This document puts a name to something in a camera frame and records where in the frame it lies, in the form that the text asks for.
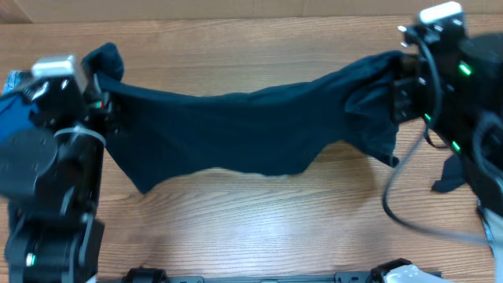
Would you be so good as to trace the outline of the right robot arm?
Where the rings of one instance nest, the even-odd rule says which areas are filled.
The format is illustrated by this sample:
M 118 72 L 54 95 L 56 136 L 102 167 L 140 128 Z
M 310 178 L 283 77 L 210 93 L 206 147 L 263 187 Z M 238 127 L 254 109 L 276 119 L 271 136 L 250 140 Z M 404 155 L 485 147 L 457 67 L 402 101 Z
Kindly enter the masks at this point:
M 463 13 L 399 27 L 405 55 L 392 83 L 391 120 L 420 118 L 453 156 L 445 177 L 463 178 L 481 205 L 502 213 L 502 34 L 467 36 Z

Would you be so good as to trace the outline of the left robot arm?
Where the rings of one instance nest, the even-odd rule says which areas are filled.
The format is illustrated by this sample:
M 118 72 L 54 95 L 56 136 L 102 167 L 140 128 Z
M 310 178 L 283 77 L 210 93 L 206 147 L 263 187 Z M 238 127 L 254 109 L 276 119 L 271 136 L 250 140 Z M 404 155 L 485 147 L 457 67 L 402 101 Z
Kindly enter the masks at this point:
M 96 218 L 108 98 L 86 75 L 35 76 L 14 91 L 34 127 L 1 143 L 1 195 L 17 207 L 5 248 L 11 282 L 96 279 Z

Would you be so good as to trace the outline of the dark navy t-shirt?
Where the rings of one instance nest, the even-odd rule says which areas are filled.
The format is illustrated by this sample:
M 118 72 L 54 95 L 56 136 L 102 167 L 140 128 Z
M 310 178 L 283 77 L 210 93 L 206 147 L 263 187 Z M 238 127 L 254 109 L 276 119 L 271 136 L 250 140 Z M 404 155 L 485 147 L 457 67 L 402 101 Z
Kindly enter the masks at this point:
M 124 84 L 123 61 L 112 43 L 89 53 L 83 64 L 119 109 L 119 131 L 107 137 L 106 148 L 147 193 L 169 178 L 213 167 L 297 175 L 338 141 L 396 166 L 398 128 L 388 98 L 401 57 L 388 51 L 309 82 L 210 97 Z

